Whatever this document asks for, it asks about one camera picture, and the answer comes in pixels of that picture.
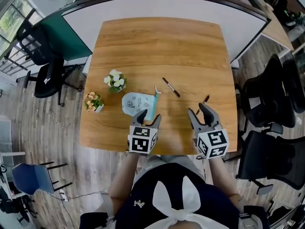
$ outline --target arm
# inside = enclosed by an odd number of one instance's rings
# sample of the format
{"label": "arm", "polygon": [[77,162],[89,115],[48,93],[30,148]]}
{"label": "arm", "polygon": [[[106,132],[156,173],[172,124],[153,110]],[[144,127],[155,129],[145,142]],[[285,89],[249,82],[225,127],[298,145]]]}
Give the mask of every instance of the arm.
{"label": "arm", "polygon": [[239,195],[236,183],[224,166],[223,160],[220,157],[216,157],[209,159],[209,163],[214,186],[223,191],[232,203],[240,209],[240,202],[243,198]]}
{"label": "arm", "polygon": [[[139,157],[140,154],[137,153],[127,154],[108,189],[108,194],[113,202],[114,215],[130,195]],[[100,206],[95,212],[105,212],[105,209]]]}

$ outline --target white whiteboard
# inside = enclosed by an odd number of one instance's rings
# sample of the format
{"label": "white whiteboard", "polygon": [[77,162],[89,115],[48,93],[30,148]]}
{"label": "white whiteboard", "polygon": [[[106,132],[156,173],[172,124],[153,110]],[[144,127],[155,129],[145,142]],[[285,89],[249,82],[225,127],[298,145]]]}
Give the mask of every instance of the white whiteboard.
{"label": "white whiteboard", "polygon": [[171,17],[219,24],[231,61],[266,23],[241,10],[205,0],[112,0],[63,17],[91,51],[104,21]]}

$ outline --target power strip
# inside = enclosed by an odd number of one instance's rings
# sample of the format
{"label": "power strip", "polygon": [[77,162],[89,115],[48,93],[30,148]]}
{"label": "power strip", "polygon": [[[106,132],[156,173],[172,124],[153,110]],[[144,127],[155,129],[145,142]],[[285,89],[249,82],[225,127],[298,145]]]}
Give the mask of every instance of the power strip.
{"label": "power strip", "polygon": [[62,201],[69,202],[68,196],[63,189],[59,189],[59,196],[61,197]]}

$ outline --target potted plant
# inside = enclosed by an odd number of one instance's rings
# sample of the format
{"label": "potted plant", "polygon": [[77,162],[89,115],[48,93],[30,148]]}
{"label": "potted plant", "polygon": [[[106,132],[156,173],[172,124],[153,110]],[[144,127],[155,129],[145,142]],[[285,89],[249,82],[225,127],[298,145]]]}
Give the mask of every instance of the potted plant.
{"label": "potted plant", "polygon": [[109,92],[118,93],[126,87],[127,79],[124,78],[122,72],[111,70],[109,75],[104,78],[104,82],[110,86]]}
{"label": "potted plant", "polygon": [[87,111],[100,112],[104,107],[104,103],[100,99],[100,96],[91,92],[84,98],[85,108]]}

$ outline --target wire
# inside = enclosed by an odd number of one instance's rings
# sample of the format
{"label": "wire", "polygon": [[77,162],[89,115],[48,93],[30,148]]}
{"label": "wire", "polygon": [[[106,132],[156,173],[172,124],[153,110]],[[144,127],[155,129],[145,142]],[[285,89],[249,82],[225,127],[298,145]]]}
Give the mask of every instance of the wire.
{"label": "wire", "polygon": [[[69,198],[69,197],[67,196],[67,198],[68,198],[68,200],[70,201],[70,200],[73,200],[73,199],[76,199],[76,198],[80,198],[80,197],[84,197],[84,196],[88,196],[88,195],[92,195],[92,194],[98,194],[98,193],[100,193],[100,194],[107,194],[105,191],[99,191],[99,192],[93,192],[93,193],[83,194],[83,195],[80,195],[80,196],[77,196],[77,197],[74,197],[74,198]],[[73,223],[73,220],[72,220],[72,217],[71,217],[70,213],[67,211],[65,205],[63,204],[64,199],[57,198],[57,197],[55,197],[55,196],[53,196],[53,195],[51,195],[51,194],[49,194],[49,195],[50,195],[51,197],[53,197],[53,198],[55,198],[55,199],[61,201],[61,204],[62,204],[63,208],[65,209],[65,211],[67,212],[67,214],[68,214],[68,216],[69,216],[69,218],[70,218],[70,220],[71,220],[71,224],[72,224],[73,228],[76,229],[75,226],[74,226],[74,223]]]}
{"label": "wire", "polygon": [[[93,192],[93,193],[88,193],[88,194],[80,195],[80,196],[77,196],[77,197],[74,197],[74,198],[70,198],[70,197],[67,196],[67,198],[68,198],[68,200],[73,200],[73,199],[76,199],[76,198],[80,198],[80,197],[84,197],[84,196],[88,196],[88,195],[92,195],[92,194],[98,194],[98,193],[100,193],[100,194],[107,194],[105,191],[99,191],[99,192]],[[64,201],[64,199],[57,198],[57,197],[55,197],[55,196],[53,196],[51,194],[49,194],[49,195],[51,197],[55,198],[55,199],[58,199],[60,201]]]}
{"label": "wire", "polygon": [[70,217],[71,224],[72,224],[73,228],[76,229],[75,226],[74,226],[74,224],[73,224],[73,220],[72,220],[72,218],[71,218],[71,215],[70,215],[69,212],[67,211],[67,209],[66,209],[65,205],[63,204],[63,201],[62,201],[62,200],[61,200],[61,203],[62,203],[63,208],[64,208],[65,211],[67,212],[68,216]]}
{"label": "wire", "polygon": [[196,157],[196,159],[202,161],[203,173],[204,173],[204,180],[205,180],[205,167],[204,167],[204,161],[203,161],[203,160],[205,159],[205,157],[203,157],[202,155],[198,155],[198,156]]}

